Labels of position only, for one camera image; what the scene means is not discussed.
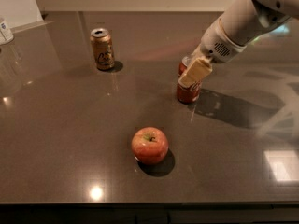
table surface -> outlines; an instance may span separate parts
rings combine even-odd
[[[299,28],[214,64],[200,98],[176,97],[178,64],[218,13],[51,12],[0,54],[0,203],[297,203]],[[91,29],[112,34],[98,71]],[[164,131],[144,166],[134,133]]]

soda can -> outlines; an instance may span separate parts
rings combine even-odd
[[[91,31],[93,57],[99,70],[108,70],[114,67],[114,53],[112,39],[105,28],[96,28]]]
[[[178,66],[178,78],[187,69],[189,62],[191,61],[190,56],[185,56]],[[201,90],[202,82],[196,82],[189,88],[182,87],[179,83],[177,84],[177,98],[184,104],[195,102]]]
[[[0,45],[13,40],[13,34],[9,29],[7,22],[0,16]]]

white bottle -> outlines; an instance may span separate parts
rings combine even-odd
[[[0,15],[0,45],[6,44],[11,40],[13,40],[13,34],[9,29],[7,22]]]

